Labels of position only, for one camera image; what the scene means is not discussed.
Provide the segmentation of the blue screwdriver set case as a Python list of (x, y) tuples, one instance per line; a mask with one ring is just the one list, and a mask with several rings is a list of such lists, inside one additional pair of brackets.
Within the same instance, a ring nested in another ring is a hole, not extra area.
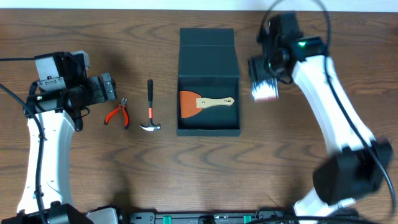
[(275, 78), (253, 81), (252, 97), (256, 103), (277, 100), (279, 98), (278, 84)]

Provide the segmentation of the small black handled hammer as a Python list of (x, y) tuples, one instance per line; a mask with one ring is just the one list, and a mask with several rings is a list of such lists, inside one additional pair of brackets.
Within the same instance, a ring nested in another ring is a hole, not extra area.
[(161, 125), (153, 123), (153, 80), (147, 81), (147, 90), (148, 90), (148, 102), (149, 102), (149, 109), (148, 109), (148, 117), (149, 117), (149, 124), (143, 125), (140, 124), (140, 127), (149, 132), (159, 131)]

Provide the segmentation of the orange scraper wooden handle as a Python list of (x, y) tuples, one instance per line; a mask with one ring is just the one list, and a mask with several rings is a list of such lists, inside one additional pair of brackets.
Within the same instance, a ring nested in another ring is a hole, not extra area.
[(205, 98), (193, 91), (182, 90), (180, 94), (180, 115), (181, 118), (189, 118), (197, 115), (203, 109), (214, 106), (231, 106), (234, 98)]

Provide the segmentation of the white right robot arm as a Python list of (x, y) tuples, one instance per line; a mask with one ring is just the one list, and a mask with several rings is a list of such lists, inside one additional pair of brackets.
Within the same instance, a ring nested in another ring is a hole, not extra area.
[(362, 122), (335, 72), (329, 41), (306, 37), (296, 15), (265, 16), (257, 41), (262, 54), (249, 60), (255, 102), (275, 100), (280, 83), (297, 85), (323, 134), (328, 159), (313, 173), (313, 189), (293, 204), (297, 223), (338, 222), (338, 211), (386, 183), (392, 157), (389, 142), (378, 142)]

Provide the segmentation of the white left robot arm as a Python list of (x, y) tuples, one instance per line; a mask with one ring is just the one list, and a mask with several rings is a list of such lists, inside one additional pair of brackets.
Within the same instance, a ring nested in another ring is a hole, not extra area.
[(82, 111), (113, 101), (116, 84), (109, 73), (88, 77), (89, 56), (84, 51), (54, 52), (34, 57), (39, 79), (29, 89), (24, 114), (30, 134), (27, 179), (18, 212), (38, 212), (35, 196), (40, 187), (48, 209), (59, 201), (73, 204), (70, 190), (72, 136), (83, 129)]

